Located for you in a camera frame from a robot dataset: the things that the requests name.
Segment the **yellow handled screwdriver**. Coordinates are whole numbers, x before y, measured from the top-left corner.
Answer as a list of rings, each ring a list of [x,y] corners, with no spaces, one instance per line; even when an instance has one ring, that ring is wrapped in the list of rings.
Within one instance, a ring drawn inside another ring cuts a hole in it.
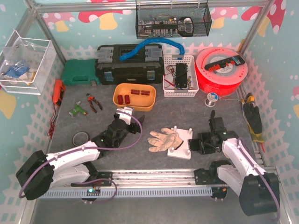
[[[251,93],[249,93],[245,98],[241,98],[241,99],[219,97],[219,100],[239,101],[242,104],[245,104],[245,103],[254,104],[255,103],[255,98]]]

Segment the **black yellow work glove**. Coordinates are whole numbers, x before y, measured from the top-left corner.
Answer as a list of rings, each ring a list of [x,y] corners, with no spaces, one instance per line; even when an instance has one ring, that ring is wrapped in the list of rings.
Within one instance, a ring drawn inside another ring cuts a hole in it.
[[[243,115],[249,126],[250,135],[255,142],[263,143],[262,121],[259,113],[259,108],[253,103],[243,104]]]

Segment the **black toolbox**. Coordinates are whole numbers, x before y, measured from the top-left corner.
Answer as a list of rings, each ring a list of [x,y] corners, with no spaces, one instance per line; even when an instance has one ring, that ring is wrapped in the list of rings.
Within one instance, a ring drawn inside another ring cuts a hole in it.
[[[103,85],[133,83],[159,84],[164,75],[163,49],[160,44],[148,44],[136,55],[120,60],[135,44],[101,45],[96,51],[95,71]]]

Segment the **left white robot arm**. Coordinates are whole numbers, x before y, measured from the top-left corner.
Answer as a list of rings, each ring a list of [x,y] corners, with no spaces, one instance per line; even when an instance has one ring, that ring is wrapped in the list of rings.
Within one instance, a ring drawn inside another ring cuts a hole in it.
[[[16,173],[21,186],[18,197],[35,200],[49,189],[65,184],[87,187],[109,181],[108,178],[100,178],[92,161],[102,158],[109,151],[130,148],[120,146],[129,133],[142,134],[145,116],[137,119],[132,113],[130,107],[117,109],[107,129],[80,146],[49,154],[35,151]]]

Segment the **green small tool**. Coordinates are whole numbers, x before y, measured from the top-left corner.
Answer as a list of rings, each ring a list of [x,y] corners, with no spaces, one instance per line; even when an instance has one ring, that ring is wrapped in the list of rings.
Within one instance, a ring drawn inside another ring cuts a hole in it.
[[[80,106],[80,104],[81,104],[81,101],[76,102],[74,108],[73,108],[72,110],[69,111],[69,114],[70,114],[72,117],[76,116],[78,113],[81,113],[81,114],[83,114],[83,115],[85,115],[85,116],[88,115],[87,111],[84,110],[84,109]]]

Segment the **aluminium rail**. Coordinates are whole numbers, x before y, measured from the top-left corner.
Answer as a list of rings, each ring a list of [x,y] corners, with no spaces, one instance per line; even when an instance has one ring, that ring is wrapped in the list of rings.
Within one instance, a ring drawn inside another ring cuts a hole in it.
[[[97,171],[91,163],[55,172],[50,165],[28,178],[26,191],[40,191],[42,194],[50,188],[111,186],[112,181],[120,186],[155,186],[155,185],[207,185],[212,187],[227,186],[219,179],[217,169],[203,168],[193,170],[137,170],[137,171]]]

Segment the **white peg base plate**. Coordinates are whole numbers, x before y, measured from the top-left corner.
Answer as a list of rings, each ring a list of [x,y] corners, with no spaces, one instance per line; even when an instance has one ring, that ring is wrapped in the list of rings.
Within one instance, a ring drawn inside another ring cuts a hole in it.
[[[183,143],[177,149],[169,148],[167,151],[167,156],[190,160],[191,159],[191,150],[189,149],[188,140],[191,140],[193,137],[192,129],[191,128],[189,128],[188,130],[178,129],[177,126],[174,126],[171,128],[171,130],[178,133],[178,135],[179,135],[180,139],[183,141]]]

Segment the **small red spring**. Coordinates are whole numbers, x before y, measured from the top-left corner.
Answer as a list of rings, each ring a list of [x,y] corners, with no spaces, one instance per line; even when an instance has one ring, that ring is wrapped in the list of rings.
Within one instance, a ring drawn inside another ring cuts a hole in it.
[[[141,95],[143,95],[143,96],[149,96],[150,95],[150,91],[142,90],[141,91]]]
[[[133,95],[139,95],[140,90],[131,89],[130,93],[133,94]]]

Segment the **red filament spool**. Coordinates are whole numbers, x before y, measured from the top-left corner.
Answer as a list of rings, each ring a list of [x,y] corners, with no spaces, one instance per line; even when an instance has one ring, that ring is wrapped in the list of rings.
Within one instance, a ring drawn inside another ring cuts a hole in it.
[[[205,65],[240,55],[225,47],[210,47],[199,52],[195,61],[195,70],[200,90],[205,93],[214,92],[218,96],[228,96],[234,93],[248,73],[248,66],[229,65],[226,68],[212,72],[204,69]]]

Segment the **orange plastic tray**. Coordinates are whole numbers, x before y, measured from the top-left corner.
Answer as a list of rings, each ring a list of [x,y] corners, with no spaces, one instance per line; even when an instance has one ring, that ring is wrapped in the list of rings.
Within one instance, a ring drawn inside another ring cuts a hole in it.
[[[140,90],[140,92],[142,90],[150,91],[150,95],[149,96],[143,96],[141,94],[133,95],[130,93],[131,89]],[[133,107],[136,111],[149,112],[150,110],[152,110],[155,104],[156,94],[157,94],[156,89],[151,85],[122,83],[117,85],[114,90],[113,103],[118,108],[129,106],[129,107]],[[117,99],[118,95],[123,96],[123,100],[124,100],[123,105],[118,104],[118,99]],[[125,99],[124,99],[125,95],[129,95],[130,97],[129,105],[125,104]]]

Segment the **black module in basket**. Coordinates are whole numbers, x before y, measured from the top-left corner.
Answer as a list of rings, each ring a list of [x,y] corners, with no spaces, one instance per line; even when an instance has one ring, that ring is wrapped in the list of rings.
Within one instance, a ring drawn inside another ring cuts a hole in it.
[[[175,87],[176,88],[187,87],[187,64],[186,63],[176,63]]]

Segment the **blue white glove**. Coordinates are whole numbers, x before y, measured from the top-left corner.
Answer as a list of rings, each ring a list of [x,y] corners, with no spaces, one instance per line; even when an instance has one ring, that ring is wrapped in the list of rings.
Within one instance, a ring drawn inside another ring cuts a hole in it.
[[[16,64],[9,67],[5,72],[4,77],[8,79],[27,80],[30,67],[26,62],[18,61]]]

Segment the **white work glove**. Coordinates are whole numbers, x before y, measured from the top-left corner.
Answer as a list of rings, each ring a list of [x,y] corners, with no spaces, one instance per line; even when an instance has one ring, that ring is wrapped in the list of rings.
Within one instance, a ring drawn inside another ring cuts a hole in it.
[[[150,152],[164,152],[169,148],[177,149],[183,143],[178,133],[169,128],[161,128],[161,133],[151,131],[149,134],[151,137],[147,140],[151,144],[148,149]]]

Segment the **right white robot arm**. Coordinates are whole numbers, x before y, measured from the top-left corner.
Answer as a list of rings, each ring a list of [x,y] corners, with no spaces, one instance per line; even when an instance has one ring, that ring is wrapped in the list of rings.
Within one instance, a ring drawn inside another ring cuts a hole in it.
[[[226,160],[213,161],[209,169],[194,171],[197,185],[212,185],[212,197],[223,199],[224,189],[231,188],[247,216],[275,212],[280,219],[279,180],[268,173],[248,153],[243,139],[228,131],[221,117],[209,119],[210,130],[188,141],[190,151],[200,155],[222,152]]]

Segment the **grey tape roll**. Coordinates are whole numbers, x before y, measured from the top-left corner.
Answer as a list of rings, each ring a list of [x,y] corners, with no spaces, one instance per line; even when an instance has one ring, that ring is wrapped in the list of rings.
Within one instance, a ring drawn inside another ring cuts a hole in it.
[[[74,134],[72,138],[72,143],[74,146],[81,146],[89,141],[89,135],[86,132],[78,132]]]

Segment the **clear acrylic wall box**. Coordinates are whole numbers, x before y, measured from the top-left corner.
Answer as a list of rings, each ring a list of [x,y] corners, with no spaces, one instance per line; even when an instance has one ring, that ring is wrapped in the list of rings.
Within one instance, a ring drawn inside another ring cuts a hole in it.
[[[0,86],[7,93],[41,95],[57,53],[51,40],[21,37],[2,48]]]

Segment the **orange multimeter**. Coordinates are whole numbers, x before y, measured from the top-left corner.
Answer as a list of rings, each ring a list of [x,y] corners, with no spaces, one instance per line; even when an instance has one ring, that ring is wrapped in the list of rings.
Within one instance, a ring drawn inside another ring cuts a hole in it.
[[[57,79],[54,84],[52,100],[55,106],[60,107],[65,93],[65,85],[61,79]]]

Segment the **black terminal strip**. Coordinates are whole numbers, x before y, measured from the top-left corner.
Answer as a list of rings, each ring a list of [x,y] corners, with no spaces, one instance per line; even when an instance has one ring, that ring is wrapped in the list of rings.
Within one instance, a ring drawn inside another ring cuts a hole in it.
[[[212,72],[214,70],[226,68],[230,64],[235,65],[235,66],[240,66],[240,65],[245,64],[245,60],[243,59],[242,56],[236,55],[236,56],[228,57],[228,58],[207,64],[207,65],[205,65],[204,69]]]

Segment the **green plastic case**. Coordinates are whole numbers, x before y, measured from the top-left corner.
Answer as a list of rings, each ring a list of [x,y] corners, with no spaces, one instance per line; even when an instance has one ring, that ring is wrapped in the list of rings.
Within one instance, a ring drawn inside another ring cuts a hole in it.
[[[61,80],[66,86],[74,86],[81,84],[100,84],[99,78],[96,76],[95,59],[67,60]]]

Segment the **white perforated basket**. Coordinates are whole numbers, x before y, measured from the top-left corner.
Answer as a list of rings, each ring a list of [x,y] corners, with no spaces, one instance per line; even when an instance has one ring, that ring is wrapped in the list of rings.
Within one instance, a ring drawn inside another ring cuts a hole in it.
[[[163,91],[165,97],[195,97],[199,85],[194,56],[164,55]]]

